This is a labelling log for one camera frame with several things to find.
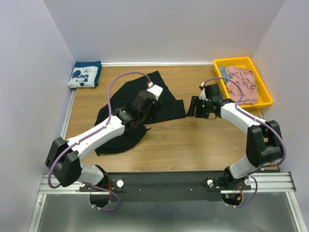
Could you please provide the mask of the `black t-shirt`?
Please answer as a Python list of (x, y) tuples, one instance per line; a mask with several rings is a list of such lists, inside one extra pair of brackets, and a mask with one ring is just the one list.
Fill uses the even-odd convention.
[(153, 84), (162, 87), (159, 100), (146, 90), (146, 77), (126, 82), (111, 97), (112, 114), (120, 116), (125, 132), (95, 149), (99, 155), (118, 154), (135, 147), (149, 130), (144, 125), (185, 118), (183, 100), (177, 100), (165, 84), (159, 71), (149, 73)]

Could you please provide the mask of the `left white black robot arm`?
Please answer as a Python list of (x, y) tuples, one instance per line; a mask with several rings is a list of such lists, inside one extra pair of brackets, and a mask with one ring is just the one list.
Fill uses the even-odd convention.
[(107, 185), (104, 171), (95, 165), (82, 165), (81, 161), (107, 141), (135, 129), (145, 120), (154, 119), (162, 92), (157, 85), (142, 90), (128, 106), (115, 109), (107, 119), (88, 131), (67, 140), (56, 138), (45, 162), (49, 169), (48, 181), (54, 176), (62, 187), (79, 181), (89, 183), (97, 191), (104, 190)]

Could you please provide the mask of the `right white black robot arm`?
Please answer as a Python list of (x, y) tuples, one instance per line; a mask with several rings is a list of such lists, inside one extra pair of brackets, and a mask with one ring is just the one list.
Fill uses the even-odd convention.
[(226, 189), (234, 189), (257, 169), (274, 167), (273, 162), (283, 161), (285, 158), (286, 148), (276, 121), (255, 117), (231, 99), (202, 99), (198, 96), (191, 98), (187, 116), (207, 119), (210, 114), (231, 122), (247, 136), (244, 157), (226, 167), (219, 179)]

